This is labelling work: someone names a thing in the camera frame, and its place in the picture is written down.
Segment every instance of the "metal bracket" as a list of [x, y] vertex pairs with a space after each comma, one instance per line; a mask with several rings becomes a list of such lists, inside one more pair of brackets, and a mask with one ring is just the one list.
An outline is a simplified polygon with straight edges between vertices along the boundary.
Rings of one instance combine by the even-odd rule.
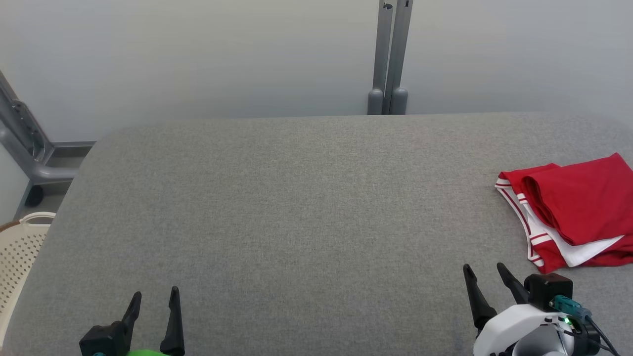
[[33, 185], [72, 181], [77, 168], [47, 167], [53, 145], [27, 105], [20, 101], [0, 72], [0, 144], [3, 144]]
[[21, 100], [14, 99], [11, 106], [20, 117], [22, 127], [28, 132], [33, 142], [33, 159], [36, 162], [45, 162], [53, 153], [53, 145], [46, 137], [42, 127], [37, 123], [33, 113], [29, 110], [26, 103]]

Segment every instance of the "white wall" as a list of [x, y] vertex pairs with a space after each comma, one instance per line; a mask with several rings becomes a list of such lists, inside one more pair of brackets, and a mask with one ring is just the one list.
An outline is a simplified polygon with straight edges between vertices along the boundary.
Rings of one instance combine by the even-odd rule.
[[407, 113], [554, 110], [633, 125], [630, 0], [415, 1]]
[[379, 0], [4, 0], [0, 70], [49, 138], [364, 115]]
[[0, 225], [13, 221], [27, 186], [27, 176], [0, 144]]

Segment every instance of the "gray table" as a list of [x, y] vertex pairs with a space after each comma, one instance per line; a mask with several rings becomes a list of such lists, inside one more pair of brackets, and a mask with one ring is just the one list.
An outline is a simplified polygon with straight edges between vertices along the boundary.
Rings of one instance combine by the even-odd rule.
[[[203, 120], [121, 130], [80, 168], [4, 352], [78, 355], [143, 292], [133, 348], [158, 349], [180, 287], [188, 355], [468, 355], [461, 266], [537, 272], [493, 188], [501, 170], [619, 152], [633, 133], [545, 113]], [[561, 270], [623, 354], [633, 265]]]

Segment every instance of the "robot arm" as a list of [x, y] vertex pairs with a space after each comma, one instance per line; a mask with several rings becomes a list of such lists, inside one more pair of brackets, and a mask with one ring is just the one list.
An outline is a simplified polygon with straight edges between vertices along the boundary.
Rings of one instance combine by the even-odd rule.
[[[477, 339], [474, 356], [596, 355], [600, 348], [618, 353], [596, 328], [591, 313], [574, 302], [573, 282], [558, 274], [533, 274], [521, 284], [502, 263], [497, 270], [516, 305], [500, 314], [486, 302], [477, 277], [464, 265]], [[600, 343], [604, 339], [609, 347]]]

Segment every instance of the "perforated plastic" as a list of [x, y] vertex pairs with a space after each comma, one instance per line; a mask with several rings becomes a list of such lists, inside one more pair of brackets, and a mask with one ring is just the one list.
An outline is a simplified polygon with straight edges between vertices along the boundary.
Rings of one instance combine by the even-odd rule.
[[50, 224], [31, 224], [38, 218], [55, 218], [54, 213], [32, 213], [0, 231], [0, 350], [15, 303], [20, 296]]

